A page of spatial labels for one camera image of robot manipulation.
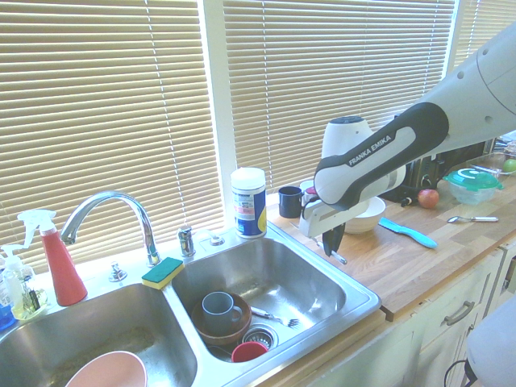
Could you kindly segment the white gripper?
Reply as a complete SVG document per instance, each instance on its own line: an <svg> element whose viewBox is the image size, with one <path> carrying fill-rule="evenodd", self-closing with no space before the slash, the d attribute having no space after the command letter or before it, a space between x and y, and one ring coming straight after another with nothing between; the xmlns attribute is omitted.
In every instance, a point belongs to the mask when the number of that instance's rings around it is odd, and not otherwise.
<svg viewBox="0 0 516 387"><path fill-rule="evenodd" d="M345 232L346 222L368 209L369 199L349 210L336 210L320 200L308 204L299 219L298 229L304 236L322 234L323 250L327 256L337 252Z"/></svg>

